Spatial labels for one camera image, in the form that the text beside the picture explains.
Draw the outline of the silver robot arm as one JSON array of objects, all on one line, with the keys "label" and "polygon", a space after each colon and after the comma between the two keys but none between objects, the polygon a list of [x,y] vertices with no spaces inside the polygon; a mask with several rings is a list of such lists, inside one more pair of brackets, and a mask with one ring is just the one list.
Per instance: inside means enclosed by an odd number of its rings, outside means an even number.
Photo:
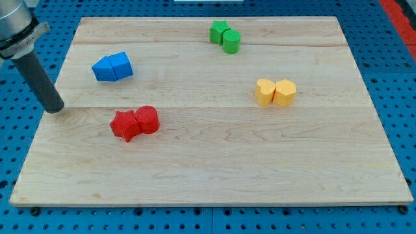
[{"label": "silver robot arm", "polygon": [[34,43],[50,30],[39,22],[24,0],[1,0],[1,58],[18,59],[34,49]]}]

